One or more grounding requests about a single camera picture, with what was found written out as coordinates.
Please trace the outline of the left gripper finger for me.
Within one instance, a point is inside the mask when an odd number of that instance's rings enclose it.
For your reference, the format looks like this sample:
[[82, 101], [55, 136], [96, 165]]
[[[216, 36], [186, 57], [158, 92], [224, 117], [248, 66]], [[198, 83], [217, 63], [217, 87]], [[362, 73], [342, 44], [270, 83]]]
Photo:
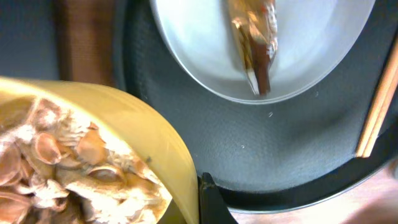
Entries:
[[201, 224], [238, 224], [229, 212], [211, 174], [204, 172], [198, 179]]

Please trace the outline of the yellow bowl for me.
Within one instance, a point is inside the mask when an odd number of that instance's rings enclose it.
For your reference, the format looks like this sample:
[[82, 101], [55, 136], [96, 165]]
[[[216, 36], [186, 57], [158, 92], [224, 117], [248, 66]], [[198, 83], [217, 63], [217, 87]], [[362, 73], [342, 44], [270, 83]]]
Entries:
[[193, 159], [178, 132], [155, 109], [108, 86], [1, 77], [1, 101], [24, 95], [65, 103], [127, 144], [163, 182], [185, 221], [199, 223], [198, 181]]

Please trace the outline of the food scraps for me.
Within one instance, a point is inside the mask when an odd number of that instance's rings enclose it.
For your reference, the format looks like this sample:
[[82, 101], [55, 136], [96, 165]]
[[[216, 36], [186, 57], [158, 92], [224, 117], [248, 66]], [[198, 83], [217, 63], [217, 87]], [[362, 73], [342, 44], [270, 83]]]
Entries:
[[36, 96], [1, 103], [2, 223], [157, 223], [171, 199], [83, 114]]

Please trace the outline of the gold brown snack wrapper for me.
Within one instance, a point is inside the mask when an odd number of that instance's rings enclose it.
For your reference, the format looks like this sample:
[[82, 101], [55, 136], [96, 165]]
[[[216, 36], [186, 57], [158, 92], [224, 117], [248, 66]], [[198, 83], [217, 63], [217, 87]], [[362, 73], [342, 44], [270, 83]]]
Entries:
[[255, 95], [270, 92], [269, 70], [278, 49], [275, 0], [228, 0], [236, 48]]

